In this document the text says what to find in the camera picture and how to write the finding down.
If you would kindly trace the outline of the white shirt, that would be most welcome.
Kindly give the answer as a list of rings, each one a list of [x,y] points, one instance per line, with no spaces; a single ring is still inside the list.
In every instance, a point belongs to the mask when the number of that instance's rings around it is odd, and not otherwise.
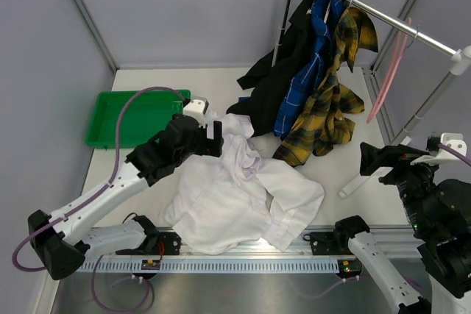
[[[324,188],[282,160],[263,157],[249,140],[248,116],[210,111],[207,121],[222,123],[222,154],[193,155],[183,163],[166,222],[203,254],[260,239],[285,251],[315,219]]]

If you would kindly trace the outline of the pink hanger with metal hook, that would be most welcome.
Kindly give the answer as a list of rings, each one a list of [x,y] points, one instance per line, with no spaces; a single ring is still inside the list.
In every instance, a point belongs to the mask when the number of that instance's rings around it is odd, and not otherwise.
[[[403,34],[402,32],[396,35],[394,51],[393,51],[391,61],[389,63],[388,71],[386,72],[386,76],[383,80],[383,84],[380,87],[377,98],[374,104],[372,105],[372,109],[370,110],[369,115],[366,119],[367,124],[370,124],[372,122],[372,120],[376,117],[381,107],[383,106],[387,93],[389,92],[389,89],[394,81],[394,77],[397,73],[399,64],[403,58],[404,51],[407,48],[407,41],[408,41],[408,35]]]

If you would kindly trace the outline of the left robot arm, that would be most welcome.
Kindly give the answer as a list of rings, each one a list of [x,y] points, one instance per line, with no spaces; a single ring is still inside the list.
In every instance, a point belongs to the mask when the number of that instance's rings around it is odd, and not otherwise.
[[[157,251],[160,233],[145,216],[98,227],[111,211],[174,173],[191,155],[220,157],[221,121],[207,127],[183,114],[130,152],[109,181],[52,213],[37,210],[27,219],[29,242],[52,279],[70,276],[89,259],[106,254],[147,255]]]

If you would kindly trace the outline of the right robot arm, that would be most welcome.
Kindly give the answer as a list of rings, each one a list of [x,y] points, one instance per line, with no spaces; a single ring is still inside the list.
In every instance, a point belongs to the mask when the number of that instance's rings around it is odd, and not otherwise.
[[[429,276],[432,299],[428,301],[410,287],[362,217],[337,221],[333,245],[361,262],[392,313],[470,312],[470,184],[457,179],[433,181],[441,163],[470,163],[459,151],[463,146],[459,140],[446,143],[436,138],[428,140],[424,151],[404,145],[382,149],[360,145],[362,176],[382,167],[390,170],[379,182],[398,189],[414,237],[421,240],[417,250]]]

